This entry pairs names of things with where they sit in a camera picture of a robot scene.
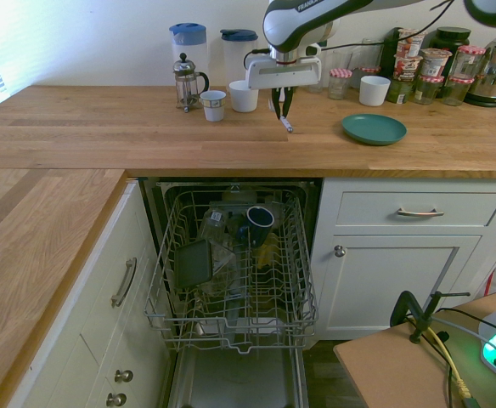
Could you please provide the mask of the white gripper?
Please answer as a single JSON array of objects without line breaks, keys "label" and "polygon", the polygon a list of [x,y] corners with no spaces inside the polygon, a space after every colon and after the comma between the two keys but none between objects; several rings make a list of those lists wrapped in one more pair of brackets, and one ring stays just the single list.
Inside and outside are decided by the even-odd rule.
[{"label": "white gripper", "polygon": [[[320,58],[307,56],[294,49],[281,53],[271,49],[268,53],[252,50],[245,56],[245,79],[251,89],[272,89],[271,100],[278,119],[287,117],[293,101],[295,87],[316,84],[322,72]],[[281,108],[280,96],[284,95]]]}]

